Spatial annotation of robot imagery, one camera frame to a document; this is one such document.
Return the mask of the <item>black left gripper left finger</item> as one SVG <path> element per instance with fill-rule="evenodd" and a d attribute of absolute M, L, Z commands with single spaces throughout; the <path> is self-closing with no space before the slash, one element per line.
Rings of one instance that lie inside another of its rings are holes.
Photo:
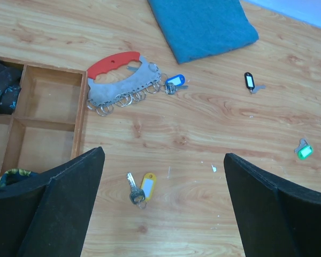
<path fill-rule="evenodd" d="M 96 147 L 0 187 L 0 256 L 80 256 L 104 161 Z"/>

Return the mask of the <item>yellow tagged key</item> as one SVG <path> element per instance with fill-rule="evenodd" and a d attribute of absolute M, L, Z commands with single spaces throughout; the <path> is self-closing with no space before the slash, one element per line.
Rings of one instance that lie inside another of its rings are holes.
<path fill-rule="evenodd" d="M 155 189 L 157 180 L 156 175 L 151 172 L 146 173 L 143 177 L 141 186 L 137 186 L 131 172 L 127 173 L 126 178 L 131 188 L 129 194 L 130 201 L 140 209 L 145 209 L 147 202 L 152 198 Z"/>

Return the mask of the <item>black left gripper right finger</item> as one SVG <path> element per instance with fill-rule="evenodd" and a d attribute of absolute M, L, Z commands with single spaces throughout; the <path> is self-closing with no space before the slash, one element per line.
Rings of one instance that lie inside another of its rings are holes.
<path fill-rule="evenodd" d="M 321 193 L 228 153 L 224 170 L 246 256 L 321 256 Z"/>

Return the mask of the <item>red-handled metal key organizer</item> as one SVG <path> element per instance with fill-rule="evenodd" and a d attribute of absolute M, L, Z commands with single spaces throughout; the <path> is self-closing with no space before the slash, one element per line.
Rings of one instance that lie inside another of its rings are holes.
<path fill-rule="evenodd" d="M 129 75 L 116 80 L 105 79 L 113 71 L 137 63 Z M 166 75 L 157 64 L 147 61 L 137 51 L 120 52 L 94 63 L 87 70 L 89 92 L 87 108 L 105 117 L 115 107 L 126 107 L 143 101 L 147 93 L 159 92 Z"/>

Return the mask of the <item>blue tagged key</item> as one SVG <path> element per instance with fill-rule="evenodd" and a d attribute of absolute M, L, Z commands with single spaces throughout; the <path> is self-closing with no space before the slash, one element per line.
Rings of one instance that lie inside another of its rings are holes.
<path fill-rule="evenodd" d="M 165 81 L 165 93 L 168 95 L 174 95 L 177 91 L 187 89 L 185 85 L 186 79 L 184 75 L 178 74 Z"/>

